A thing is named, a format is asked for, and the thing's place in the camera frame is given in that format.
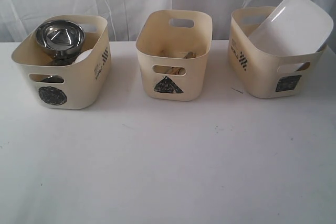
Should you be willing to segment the white rectangular plate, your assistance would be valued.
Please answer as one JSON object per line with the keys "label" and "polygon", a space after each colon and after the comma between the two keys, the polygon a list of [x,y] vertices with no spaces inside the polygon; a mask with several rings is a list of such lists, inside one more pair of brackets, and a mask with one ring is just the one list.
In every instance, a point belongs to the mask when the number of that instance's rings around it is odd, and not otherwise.
{"label": "white rectangular plate", "polygon": [[333,26],[331,16],[313,1],[282,0],[248,38],[269,55],[306,55],[322,47]]}

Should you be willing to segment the stainless steel bowl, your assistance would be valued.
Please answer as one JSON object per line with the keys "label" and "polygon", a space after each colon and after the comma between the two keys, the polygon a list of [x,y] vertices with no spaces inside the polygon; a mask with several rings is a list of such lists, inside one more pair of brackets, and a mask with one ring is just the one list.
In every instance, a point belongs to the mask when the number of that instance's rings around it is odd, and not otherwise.
{"label": "stainless steel bowl", "polygon": [[36,43],[51,58],[49,66],[72,64],[81,53],[85,38],[81,26],[63,19],[46,21],[35,30]]}

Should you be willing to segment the wooden chopstick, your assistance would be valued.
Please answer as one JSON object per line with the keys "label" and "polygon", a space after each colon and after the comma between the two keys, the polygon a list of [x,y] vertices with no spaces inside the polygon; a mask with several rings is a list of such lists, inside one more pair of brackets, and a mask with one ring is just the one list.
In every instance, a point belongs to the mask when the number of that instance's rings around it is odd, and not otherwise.
{"label": "wooden chopstick", "polygon": [[[168,58],[184,58],[186,56],[185,52],[169,52],[162,50],[159,54],[161,57],[168,57]],[[159,66],[156,65],[154,67],[156,73],[162,74],[171,74],[171,75],[184,75],[185,69],[181,67],[172,67],[172,66]]]}
{"label": "wooden chopstick", "polygon": [[195,52],[188,52],[183,58],[184,59],[193,59],[196,58],[197,54]]}

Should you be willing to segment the cream bin with triangle mark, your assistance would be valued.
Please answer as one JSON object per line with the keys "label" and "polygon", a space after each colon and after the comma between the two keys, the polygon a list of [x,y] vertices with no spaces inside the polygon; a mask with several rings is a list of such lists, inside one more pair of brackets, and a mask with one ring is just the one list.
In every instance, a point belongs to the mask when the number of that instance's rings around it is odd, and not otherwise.
{"label": "cream bin with triangle mark", "polygon": [[[190,101],[203,88],[213,23],[210,15],[192,10],[159,10],[146,20],[136,41],[144,91],[152,98]],[[161,57],[160,51],[195,52],[196,58]],[[185,69],[184,75],[156,73],[154,67]]]}

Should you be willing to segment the white ceramic bowl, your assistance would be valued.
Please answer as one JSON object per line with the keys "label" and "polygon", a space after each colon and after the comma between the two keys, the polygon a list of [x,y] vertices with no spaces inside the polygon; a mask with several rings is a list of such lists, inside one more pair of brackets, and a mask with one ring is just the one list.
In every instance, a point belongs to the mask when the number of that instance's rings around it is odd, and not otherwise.
{"label": "white ceramic bowl", "polygon": [[86,50],[86,51],[80,53],[80,54],[76,57],[76,59],[75,59],[75,61],[73,62],[73,64],[76,64],[76,63],[79,63],[79,62],[85,60],[85,59],[90,55],[91,52],[92,52],[92,49],[89,49],[89,50]]}

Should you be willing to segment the cream bin with square mark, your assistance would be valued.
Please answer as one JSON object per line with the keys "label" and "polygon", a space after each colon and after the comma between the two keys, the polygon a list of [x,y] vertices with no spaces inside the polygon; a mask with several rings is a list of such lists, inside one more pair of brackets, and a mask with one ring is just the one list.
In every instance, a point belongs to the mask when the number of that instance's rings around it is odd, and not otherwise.
{"label": "cream bin with square mark", "polygon": [[244,18],[267,18],[273,6],[248,7],[232,12],[228,61],[246,91],[258,98],[288,97],[301,92],[327,46],[313,54],[277,56],[257,49],[248,36],[259,24],[244,24]]}

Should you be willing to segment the cream bin with circle mark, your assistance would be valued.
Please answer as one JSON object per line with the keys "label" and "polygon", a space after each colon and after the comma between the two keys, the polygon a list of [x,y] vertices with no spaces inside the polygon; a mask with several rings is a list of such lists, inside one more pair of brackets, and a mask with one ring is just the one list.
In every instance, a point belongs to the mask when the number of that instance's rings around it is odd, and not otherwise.
{"label": "cream bin with circle mark", "polygon": [[[92,49],[83,61],[67,66],[49,66],[51,58],[44,53],[32,32],[12,53],[12,60],[29,86],[36,101],[47,108],[83,109],[95,102],[111,67],[108,22],[100,16],[61,15],[53,19],[69,20],[96,27],[86,32],[82,51]],[[58,75],[64,83],[38,82],[43,75]]]}

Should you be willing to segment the steel mug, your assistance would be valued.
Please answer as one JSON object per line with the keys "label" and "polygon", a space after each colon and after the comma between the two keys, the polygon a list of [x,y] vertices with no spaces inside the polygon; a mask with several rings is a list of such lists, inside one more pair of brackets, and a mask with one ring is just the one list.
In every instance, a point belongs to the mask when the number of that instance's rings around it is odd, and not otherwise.
{"label": "steel mug", "polygon": [[64,79],[58,75],[43,75],[41,79],[38,81],[41,83],[64,83]]}

